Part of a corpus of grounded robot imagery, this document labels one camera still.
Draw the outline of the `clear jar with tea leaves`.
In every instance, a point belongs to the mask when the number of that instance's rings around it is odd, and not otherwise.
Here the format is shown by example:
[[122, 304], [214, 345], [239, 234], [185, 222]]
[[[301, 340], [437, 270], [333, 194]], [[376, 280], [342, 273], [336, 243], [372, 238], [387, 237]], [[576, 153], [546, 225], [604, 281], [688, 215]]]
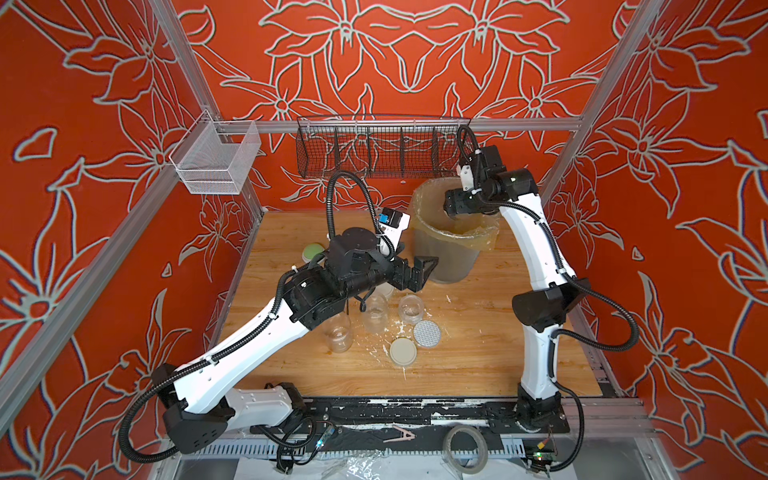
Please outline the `clear jar with tea leaves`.
[[362, 313], [365, 329], [374, 334], [383, 333], [389, 323], [389, 305], [386, 297], [373, 293], [366, 301], [366, 309]]

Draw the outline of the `jar with foil seal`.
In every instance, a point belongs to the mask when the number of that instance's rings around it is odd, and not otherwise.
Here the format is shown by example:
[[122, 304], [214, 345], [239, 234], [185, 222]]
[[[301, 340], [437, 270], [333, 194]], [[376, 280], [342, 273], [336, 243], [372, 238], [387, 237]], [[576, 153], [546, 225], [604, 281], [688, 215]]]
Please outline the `jar with foil seal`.
[[338, 314], [323, 323], [323, 333], [328, 348], [333, 353], [347, 352], [354, 343], [354, 332], [349, 316]]

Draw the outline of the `beige lidded jar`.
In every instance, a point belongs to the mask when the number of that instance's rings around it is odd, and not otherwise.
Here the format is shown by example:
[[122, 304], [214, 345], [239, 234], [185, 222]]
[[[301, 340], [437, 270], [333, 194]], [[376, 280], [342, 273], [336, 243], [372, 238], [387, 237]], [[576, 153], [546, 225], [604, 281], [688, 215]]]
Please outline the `beige lidded jar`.
[[416, 295], [405, 295], [398, 304], [398, 316], [404, 324], [415, 325], [423, 320], [425, 305]]

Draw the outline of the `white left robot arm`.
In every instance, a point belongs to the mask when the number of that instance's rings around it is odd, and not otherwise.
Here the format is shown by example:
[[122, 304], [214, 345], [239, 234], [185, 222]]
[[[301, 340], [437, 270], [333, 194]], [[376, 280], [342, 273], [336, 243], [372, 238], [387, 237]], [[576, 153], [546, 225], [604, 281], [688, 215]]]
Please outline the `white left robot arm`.
[[[360, 188], [372, 221], [370, 229], [355, 227], [337, 233], [334, 195], [341, 178]], [[423, 289], [438, 258], [417, 256], [408, 262], [399, 256], [399, 238], [407, 228], [404, 216], [398, 211], [377, 213], [360, 177], [335, 172], [327, 184], [325, 208], [328, 248], [282, 274], [274, 297], [259, 314], [197, 359], [154, 371], [151, 387], [128, 408], [118, 429], [118, 445], [128, 460], [151, 464], [177, 452], [195, 452], [218, 438], [244, 411], [229, 403], [227, 393], [285, 345], [342, 313], [350, 299], [365, 308], [384, 283], [398, 290]], [[161, 452], [144, 453], [133, 446], [130, 432], [136, 415], [155, 397], [165, 405], [165, 428], [173, 444]]]

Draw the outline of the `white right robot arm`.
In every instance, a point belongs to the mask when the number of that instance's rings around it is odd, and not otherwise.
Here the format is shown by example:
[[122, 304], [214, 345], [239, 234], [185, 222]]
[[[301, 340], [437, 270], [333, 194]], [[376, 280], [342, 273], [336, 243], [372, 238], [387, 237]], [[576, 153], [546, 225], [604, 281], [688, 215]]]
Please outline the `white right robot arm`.
[[[524, 367], [518, 384], [516, 421], [527, 431], [547, 429], [562, 414], [562, 397], [570, 396], [577, 409], [578, 435], [572, 452], [562, 461], [552, 453], [529, 453], [524, 465], [532, 473], [551, 475], [571, 466], [585, 436], [584, 406], [578, 395], [557, 375], [559, 341], [572, 338], [593, 349], [624, 352], [639, 340], [633, 316], [618, 302], [591, 289], [565, 260], [543, 211], [538, 185], [527, 169], [508, 170], [494, 146], [480, 146], [475, 133], [461, 125], [456, 133], [460, 187], [446, 192], [443, 209], [450, 217], [500, 214], [510, 227], [528, 269], [531, 289], [512, 299], [524, 336]], [[600, 343], [565, 328], [567, 314], [586, 296], [611, 306], [629, 327], [619, 344]]]

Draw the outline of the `silver mesh waste bin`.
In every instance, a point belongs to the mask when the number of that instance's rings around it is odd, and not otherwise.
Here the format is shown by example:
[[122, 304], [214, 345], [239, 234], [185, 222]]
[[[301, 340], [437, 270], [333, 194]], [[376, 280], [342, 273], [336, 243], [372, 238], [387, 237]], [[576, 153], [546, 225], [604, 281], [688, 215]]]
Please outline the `silver mesh waste bin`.
[[466, 278], [480, 255], [479, 250], [468, 247], [453, 233], [434, 229], [415, 231], [413, 253], [438, 258], [429, 280], [439, 284], [457, 283]]

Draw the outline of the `yellow plastic bin liner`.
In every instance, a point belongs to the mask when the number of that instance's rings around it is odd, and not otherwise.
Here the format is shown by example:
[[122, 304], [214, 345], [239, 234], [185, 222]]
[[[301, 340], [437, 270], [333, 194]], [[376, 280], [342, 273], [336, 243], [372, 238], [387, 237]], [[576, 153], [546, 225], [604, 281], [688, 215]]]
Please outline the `yellow plastic bin liner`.
[[413, 192], [408, 214], [415, 254], [421, 250], [421, 255], [427, 255], [427, 249], [431, 247], [463, 247], [476, 251], [495, 248], [500, 230], [499, 215], [450, 217], [444, 211], [445, 194], [454, 189], [463, 192], [457, 177], [427, 180]]

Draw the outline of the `green push button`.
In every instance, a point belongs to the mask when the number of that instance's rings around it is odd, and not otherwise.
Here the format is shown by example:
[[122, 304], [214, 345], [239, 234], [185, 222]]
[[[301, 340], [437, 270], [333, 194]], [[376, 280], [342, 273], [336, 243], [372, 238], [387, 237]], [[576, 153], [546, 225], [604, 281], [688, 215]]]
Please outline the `green push button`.
[[307, 245], [302, 251], [302, 261], [304, 263], [311, 263], [318, 255], [321, 258], [317, 261], [318, 264], [322, 264], [325, 260], [326, 248], [320, 243], [311, 243]]

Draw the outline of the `red clip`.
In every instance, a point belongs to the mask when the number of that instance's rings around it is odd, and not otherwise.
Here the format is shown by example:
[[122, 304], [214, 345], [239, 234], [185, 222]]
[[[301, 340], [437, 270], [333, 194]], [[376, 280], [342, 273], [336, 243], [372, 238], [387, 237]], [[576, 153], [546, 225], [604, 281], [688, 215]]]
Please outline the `red clip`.
[[396, 438], [387, 438], [383, 440], [384, 444], [408, 442], [416, 438], [416, 434], [414, 432], [402, 426], [393, 425], [392, 428], [399, 434], [399, 436]]

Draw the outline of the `clear tape roll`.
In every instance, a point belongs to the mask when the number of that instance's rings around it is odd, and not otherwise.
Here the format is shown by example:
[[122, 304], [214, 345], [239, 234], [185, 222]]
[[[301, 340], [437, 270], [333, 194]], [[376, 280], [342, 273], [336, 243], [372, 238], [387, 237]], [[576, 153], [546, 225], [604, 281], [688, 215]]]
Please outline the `clear tape roll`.
[[451, 427], [442, 449], [444, 466], [456, 479], [481, 473], [489, 460], [488, 444], [480, 430], [473, 426]]

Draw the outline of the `crumpled clear plastic film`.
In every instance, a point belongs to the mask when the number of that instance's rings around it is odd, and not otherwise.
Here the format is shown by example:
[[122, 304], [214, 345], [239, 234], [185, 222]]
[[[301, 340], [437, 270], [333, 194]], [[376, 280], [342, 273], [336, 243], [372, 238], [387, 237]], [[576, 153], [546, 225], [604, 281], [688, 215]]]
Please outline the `crumpled clear plastic film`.
[[322, 471], [320, 478], [351, 479], [351, 480], [380, 480], [390, 474], [388, 459], [381, 453], [365, 453], [333, 460]]

